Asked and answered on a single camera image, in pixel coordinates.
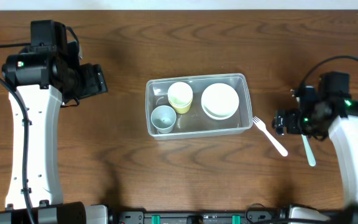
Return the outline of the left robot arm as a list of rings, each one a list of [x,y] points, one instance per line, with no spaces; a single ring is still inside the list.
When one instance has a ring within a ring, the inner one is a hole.
[[[105,205],[65,203],[58,174],[57,128],[62,108],[107,92],[99,65],[81,64],[73,30],[52,20],[30,25],[30,44],[10,55],[0,83],[13,116],[12,175],[0,223],[111,223]]]

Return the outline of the yellow plastic cup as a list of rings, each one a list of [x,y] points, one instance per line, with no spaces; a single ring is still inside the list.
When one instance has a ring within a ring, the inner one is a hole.
[[[176,105],[172,103],[170,100],[169,103],[178,114],[185,114],[190,110],[192,101],[189,101],[186,105],[183,106]]]

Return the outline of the white plastic bowl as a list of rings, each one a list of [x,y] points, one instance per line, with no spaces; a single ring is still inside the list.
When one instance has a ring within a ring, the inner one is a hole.
[[[214,120],[230,118],[239,107],[239,96],[233,87],[224,83],[208,86],[201,95],[201,108]]]

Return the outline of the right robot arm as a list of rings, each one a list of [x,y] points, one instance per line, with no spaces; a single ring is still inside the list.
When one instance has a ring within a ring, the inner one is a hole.
[[[349,93],[349,74],[328,72],[317,88],[302,85],[293,91],[298,107],[278,110],[272,121],[277,135],[300,134],[328,138],[336,151],[345,206],[325,215],[312,208],[290,206],[282,223],[358,223],[358,101]]]

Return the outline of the white plastic fork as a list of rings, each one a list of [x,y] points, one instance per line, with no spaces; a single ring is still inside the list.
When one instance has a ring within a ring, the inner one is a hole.
[[[288,151],[267,131],[266,124],[256,116],[254,116],[252,120],[256,127],[259,128],[266,135],[266,137],[273,144],[276,150],[281,154],[281,156],[287,157]]]

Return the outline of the pale green plastic spoon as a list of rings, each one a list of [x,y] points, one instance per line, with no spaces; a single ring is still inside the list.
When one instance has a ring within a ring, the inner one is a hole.
[[[316,165],[316,160],[314,158],[313,151],[311,150],[310,144],[308,142],[308,138],[305,135],[302,135],[301,137],[302,137],[303,145],[305,147],[305,153],[306,153],[306,158],[308,160],[308,164],[311,167],[314,167]]]

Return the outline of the grey plastic cup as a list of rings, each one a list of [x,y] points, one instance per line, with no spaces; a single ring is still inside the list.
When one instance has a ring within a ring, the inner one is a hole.
[[[153,110],[150,119],[158,132],[167,134],[173,130],[177,114],[171,106],[162,105]]]

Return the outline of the white plastic cup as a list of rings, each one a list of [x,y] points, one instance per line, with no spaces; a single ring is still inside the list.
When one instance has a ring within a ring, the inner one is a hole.
[[[175,82],[169,87],[167,95],[175,106],[185,106],[193,99],[193,90],[185,82]]]

